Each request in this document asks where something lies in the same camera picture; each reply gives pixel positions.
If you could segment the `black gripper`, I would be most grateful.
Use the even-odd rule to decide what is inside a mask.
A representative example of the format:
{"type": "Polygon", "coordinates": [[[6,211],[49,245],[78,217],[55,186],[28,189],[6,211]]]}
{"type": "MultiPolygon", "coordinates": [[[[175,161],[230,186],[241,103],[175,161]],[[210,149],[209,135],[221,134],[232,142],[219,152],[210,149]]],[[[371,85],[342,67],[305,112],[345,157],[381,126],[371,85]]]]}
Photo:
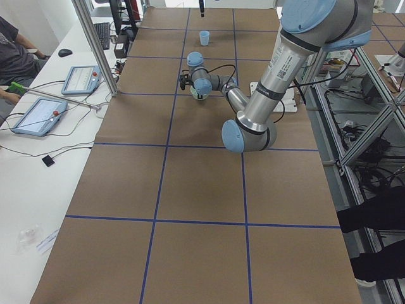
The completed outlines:
{"type": "MultiPolygon", "coordinates": [[[[204,0],[199,0],[199,10],[201,17],[204,17],[205,16],[204,0]]],[[[178,82],[181,90],[185,90],[187,86],[192,85],[192,79],[190,77],[190,74],[188,72],[182,72],[178,78],[178,82]]]]}

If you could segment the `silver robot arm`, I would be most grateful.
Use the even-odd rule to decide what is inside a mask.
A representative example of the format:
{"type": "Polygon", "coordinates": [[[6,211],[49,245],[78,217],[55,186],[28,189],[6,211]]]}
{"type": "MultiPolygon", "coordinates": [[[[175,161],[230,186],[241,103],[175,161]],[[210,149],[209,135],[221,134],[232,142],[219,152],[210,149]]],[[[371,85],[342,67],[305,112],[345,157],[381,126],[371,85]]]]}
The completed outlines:
{"type": "Polygon", "coordinates": [[[179,78],[198,95],[220,91],[235,112],[222,127],[224,146],[231,152],[261,151],[277,138],[270,115],[284,97],[302,64],[311,54],[354,49],[371,37],[373,1],[286,1],[282,8],[280,44],[251,97],[246,97],[230,76],[213,75],[203,56],[187,56],[189,72],[179,78]]]}

